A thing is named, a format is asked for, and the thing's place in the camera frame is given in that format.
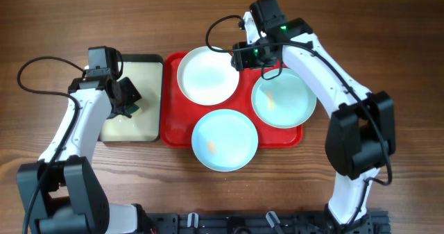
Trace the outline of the light blue plate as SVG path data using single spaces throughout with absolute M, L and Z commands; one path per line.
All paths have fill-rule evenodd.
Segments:
M 196 123 L 191 147 L 197 159 L 217 172 L 232 172 L 247 165 L 259 147 L 255 125 L 231 109 L 207 113 Z

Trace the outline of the green yellow sponge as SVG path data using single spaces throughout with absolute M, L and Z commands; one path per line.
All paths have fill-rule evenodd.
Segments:
M 141 111 L 142 111 L 142 109 L 137 104 L 133 104 L 131 106 L 128 106 L 125 109 L 126 116 L 128 118 L 135 116 L 137 113 L 140 113 Z

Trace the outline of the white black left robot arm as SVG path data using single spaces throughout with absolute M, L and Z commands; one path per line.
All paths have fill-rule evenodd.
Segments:
M 139 92 L 129 78 L 104 76 L 74 79 L 65 97 L 69 105 L 52 143 L 17 172 L 23 233 L 142 233 L 148 225 L 142 207 L 110 203 L 91 166 L 105 121 L 126 114 Z

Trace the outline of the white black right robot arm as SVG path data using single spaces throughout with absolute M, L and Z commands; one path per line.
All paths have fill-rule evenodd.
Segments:
M 245 14 L 239 28 L 247 39 L 233 46 L 237 70 L 270 67 L 276 61 L 292 69 L 308 85 L 330 118 L 325 152 L 336 172 L 327 212 L 341 229 L 362 223 L 366 200 L 385 167 L 390 185 L 395 152 L 394 102 L 386 92 L 372 93 L 356 82 L 324 50 L 301 18 L 269 20 Z

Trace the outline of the white plate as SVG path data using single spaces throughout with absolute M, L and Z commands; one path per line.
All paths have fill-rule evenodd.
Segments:
M 238 87 L 240 74 L 231 66 L 231 55 L 208 47 L 193 49 L 180 61 L 177 82 L 188 100 L 214 106 L 228 100 Z

